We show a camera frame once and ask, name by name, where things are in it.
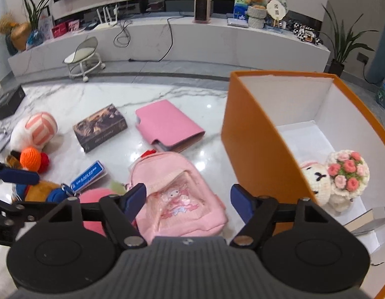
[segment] black box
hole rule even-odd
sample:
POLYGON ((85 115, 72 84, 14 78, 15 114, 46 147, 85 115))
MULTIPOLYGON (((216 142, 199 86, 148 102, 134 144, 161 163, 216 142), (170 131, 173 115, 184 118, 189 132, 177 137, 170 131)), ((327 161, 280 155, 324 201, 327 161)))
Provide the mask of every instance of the black box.
POLYGON ((15 114, 24 97, 25 92, 21 86, 4 93, 0 97, 0 120, 15 114))
POLYGON ((84 152, 90 152, 126 128, 125 118, 113 104, 106 106, 73 126, 77 140, 83 147, 84 152))

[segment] pink backpack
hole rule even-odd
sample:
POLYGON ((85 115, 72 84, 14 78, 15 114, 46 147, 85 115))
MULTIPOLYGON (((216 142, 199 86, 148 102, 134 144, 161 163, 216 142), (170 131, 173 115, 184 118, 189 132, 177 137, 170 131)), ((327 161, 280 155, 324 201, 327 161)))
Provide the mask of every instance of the pink backpack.
POLYGON ((130 186, 144 183, 147 200, 136 222, 148 243, 155 236, 211 236, 227 223, 225 207, 201 174, 176 152, 159 152, 139 159, 130 186))

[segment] wall outlet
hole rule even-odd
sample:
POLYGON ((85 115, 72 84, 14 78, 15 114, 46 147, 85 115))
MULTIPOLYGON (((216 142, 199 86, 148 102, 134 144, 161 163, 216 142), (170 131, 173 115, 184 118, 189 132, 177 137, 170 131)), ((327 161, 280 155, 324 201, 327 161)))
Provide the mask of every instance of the wall outlet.
POLYGON ((357 60, 364 63, 364 64, 367 64, 368 63, 368 56, 366 56, 362 53, 358 53, 357 54, 357 60))

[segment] pink notebook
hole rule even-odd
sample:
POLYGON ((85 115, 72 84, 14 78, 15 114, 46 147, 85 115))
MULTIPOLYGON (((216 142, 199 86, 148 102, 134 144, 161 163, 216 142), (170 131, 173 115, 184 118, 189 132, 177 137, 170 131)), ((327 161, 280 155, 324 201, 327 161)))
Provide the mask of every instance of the pink notebook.
POLYGON ((168 100, 136 110, 137 129, 158 150, 181 152, 200 140, 205 131, 168 100))

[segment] red box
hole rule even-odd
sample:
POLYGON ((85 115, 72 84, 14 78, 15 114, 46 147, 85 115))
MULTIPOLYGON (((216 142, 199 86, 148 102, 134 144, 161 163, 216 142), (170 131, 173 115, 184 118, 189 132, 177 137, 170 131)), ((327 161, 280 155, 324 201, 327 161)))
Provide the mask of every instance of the red box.
POLYGON ((68 27, 66 26, 66 22, 60 23, 56 25, 53 29, 51 29, 54 38, 62 36, 68 32, 68 27))

